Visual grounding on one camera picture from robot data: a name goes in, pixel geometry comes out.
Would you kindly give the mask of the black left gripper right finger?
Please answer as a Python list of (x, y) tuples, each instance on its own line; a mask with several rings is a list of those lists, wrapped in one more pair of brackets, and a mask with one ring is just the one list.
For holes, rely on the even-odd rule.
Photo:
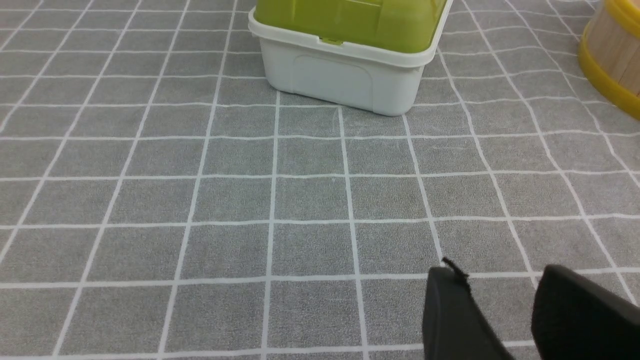
[(640, 357), (638, 306), (559, 264), (542, 272), (531, 333), (542, 360)]

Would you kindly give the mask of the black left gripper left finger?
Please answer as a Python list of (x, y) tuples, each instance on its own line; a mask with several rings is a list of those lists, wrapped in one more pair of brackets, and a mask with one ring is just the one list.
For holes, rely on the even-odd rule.
[(484, 317), (468, 281), (452, 260), (429, 269), (422, 317), (426, 360), (512, 360)]

